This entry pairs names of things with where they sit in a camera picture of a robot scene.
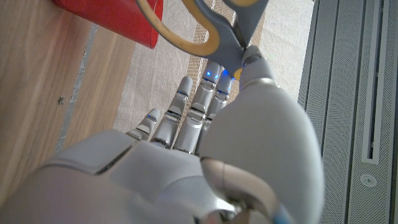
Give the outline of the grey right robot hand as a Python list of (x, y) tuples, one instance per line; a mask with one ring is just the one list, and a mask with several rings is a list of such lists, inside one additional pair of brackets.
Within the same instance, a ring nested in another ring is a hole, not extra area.
[(259, 49), (244, 54), (236, 99), (190, 154), (167, 149), (172, 120), (95, 134), (34, 171), (2, 223), (317, 223), (324, 180), (313, 126)]

